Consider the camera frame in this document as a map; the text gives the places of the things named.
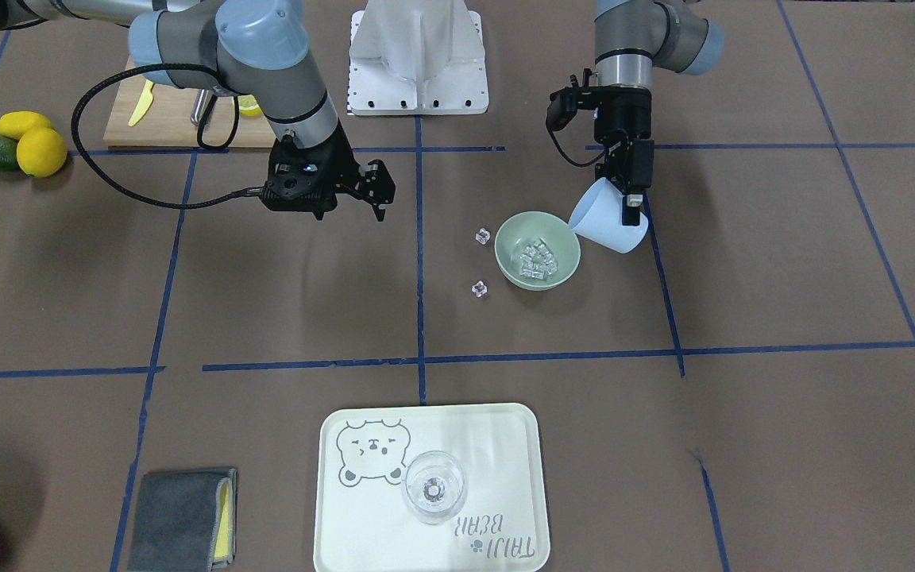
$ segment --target bowl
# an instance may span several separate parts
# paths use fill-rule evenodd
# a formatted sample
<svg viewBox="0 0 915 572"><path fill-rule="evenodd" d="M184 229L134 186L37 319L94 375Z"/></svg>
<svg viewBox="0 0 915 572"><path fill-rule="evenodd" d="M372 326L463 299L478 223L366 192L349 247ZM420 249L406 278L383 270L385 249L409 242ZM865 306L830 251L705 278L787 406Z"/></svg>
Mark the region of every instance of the bowl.
<svg viewBox="0 0 915 572"><path fill-rule="evenodd" d="M549 246L558 264L556 273L545 281L519 274L522 265L520 254L524 247L540 238ZM581 243L577 235L566 222L541 211L528 211L508 218L496 232L493 244L500 271L515 286L526 290L555 288L566 282L581 263Z"/></svg>

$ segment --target cartoon bear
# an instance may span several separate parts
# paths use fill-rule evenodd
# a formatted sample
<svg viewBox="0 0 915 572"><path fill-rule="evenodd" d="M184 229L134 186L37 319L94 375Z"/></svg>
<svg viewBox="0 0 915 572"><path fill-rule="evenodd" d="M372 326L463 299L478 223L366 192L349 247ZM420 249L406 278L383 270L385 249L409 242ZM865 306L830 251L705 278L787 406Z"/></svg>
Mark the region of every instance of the cartoon bear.
<svg viewBox="0 0 915 572"><path fill-rule="evenodd" d="M358 485L363 478L383 478L399 485L404 477L404 452L411 442L407 427L386 421L348 421L338 432L342 467L338 480L344 486Z"/></svg>

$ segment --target yellow lemon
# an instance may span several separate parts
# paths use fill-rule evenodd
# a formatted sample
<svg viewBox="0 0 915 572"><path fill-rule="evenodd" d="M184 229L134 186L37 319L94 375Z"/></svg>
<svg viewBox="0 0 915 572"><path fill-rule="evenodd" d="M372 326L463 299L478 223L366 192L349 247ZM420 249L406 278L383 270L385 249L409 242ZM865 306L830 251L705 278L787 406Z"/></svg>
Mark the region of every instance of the yellow lemon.
<svg viewBox="0 0 915 572"><path fill-rule="evenodd" d="M14 111L0 117L0 135L9 137L10 140L19 141L23 133L28 133L35 127L51 129L52 123L36 111Z"/></svg>
<svg viewBox="0 0 915 572"><path fill-rule="evenodd" d="M33 178L55 174L66 162L66 141L48 127L35 127L23 134L16 145L16 163Z"/></svg>
<svg viewBox="0 0 915 572"><path fill-rule="evenodd" d="M252 95L239 95L239 113L246 117L259 117L264 115L264 110L258 104L257 98Z"/></svg>

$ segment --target knife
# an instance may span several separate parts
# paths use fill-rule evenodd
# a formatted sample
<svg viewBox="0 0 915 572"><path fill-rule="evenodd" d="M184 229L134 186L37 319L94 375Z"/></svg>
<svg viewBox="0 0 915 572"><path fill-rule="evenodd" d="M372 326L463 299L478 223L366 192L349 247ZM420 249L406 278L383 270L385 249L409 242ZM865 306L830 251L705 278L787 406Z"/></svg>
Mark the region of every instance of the knife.
<svg viewBox="0 0 915 572"><path fill-rule="evenodd" d="M133 114L129 117L128 126L132 127L139 123L139 120L146 115L146 110L150 109L150 104L153 104L153 93L150 91L152 89L153 81L146 80L146 83L143 83L143 91L141 91L141 101L137 102L137 109L134 109Z"/></svg>

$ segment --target light blue joint cap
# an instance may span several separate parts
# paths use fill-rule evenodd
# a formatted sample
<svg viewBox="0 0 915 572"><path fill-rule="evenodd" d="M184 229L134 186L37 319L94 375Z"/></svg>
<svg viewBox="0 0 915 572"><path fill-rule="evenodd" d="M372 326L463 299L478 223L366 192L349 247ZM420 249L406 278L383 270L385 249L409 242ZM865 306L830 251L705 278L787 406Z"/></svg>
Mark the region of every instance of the light blue joint cap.
<svg viewBox="0 0 915 572"><path fill-rule="evenodd" d="M595 19L599 19L599 16L606 14L606 12L613 10L613 8L620 6L620 4L626 4L631 0L598 0L595 5Z"/></svg>
<svg viewBox="0 0 915 572"><path fill-rule="evenodd" d="M701 51L697 52L697 58L680 73L686 75L702 75L709 69L715 67L722 57L722 48L726 45L726 35L722 32L715 22L708 21L708 36L705 37L705 44L701 46Z"/></svg>
<svg viewBox="0 0 915 572"><path fill-rule="evenodd" d="M251 68L291 68L309 53L301 0L226 0L214 23L225 50Z"/></svg>
<svg viewBox="0 0 915 572"><path fill-rule="evenodd" d="M160 46L157 44L157 19L164 12L146 12L137 16L129 25L129 55L137 66L162 63ZM146 79L163 86L175 86L164 70L151 71L143 75Z"/></svg>

